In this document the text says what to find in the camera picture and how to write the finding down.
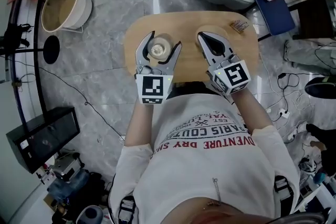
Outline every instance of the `power strip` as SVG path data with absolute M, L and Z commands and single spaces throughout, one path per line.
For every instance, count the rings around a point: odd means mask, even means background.
M 288 111 L 284 110 L 284 109 L 280 109 L 279 110 L 279 115 L 282 116 L 282 117 L 284 117 L 285 119 L 288 119 L 289 114 L 290 113 Z

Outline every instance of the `white t-shirt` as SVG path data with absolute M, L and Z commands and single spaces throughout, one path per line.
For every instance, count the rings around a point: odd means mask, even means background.
M 190 94 L 166 100 L 153 116 L 153 147 L 124 147 L 110 194 L 120 201 L 133 192 L 140 224 L 158 224 L 177 205 L 195 197 L 218 200 L 247 214 L 275 212 L 274 181 L 285 176 L 299 197 L 299 174 L 273 126 L 250 136 L 223 97 Z

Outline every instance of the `black stand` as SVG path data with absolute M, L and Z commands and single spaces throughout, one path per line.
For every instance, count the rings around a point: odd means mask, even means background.
M 43 58 L 46 63 L 52 65 L 56 62 L 59 55 L 59 40 L 56 36 L 50 36 L 44 43 L 43 49 L 17 49 L 9 54 L 20 54 L 22 52 L 43 51 Z M 0 50 L 0 55 L 6 55 L 4 49 Z

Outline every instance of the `black pole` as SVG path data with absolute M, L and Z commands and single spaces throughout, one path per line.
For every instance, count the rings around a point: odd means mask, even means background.
M 43 51 L 43 49 L 17 49 L 14 52 L 5 52 L 4 49 L 0 49 L 0 55 L 5 55 L 6 53 L 8 54 L 20 54 L 21 52 L 34 52 L 34 51 Z
M 21 52 L 34 52 L 34 51 L 43 51 L 43 49 L 17 49 L 14 51 L 14 53 L 19 54 Z

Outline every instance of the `white bucket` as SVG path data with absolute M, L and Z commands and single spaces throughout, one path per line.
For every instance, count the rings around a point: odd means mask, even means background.
M 42 26 L 46 32 L 60 28 L 77 29 L 89 18 L 92 0 L 46 0 L 42 10 Z

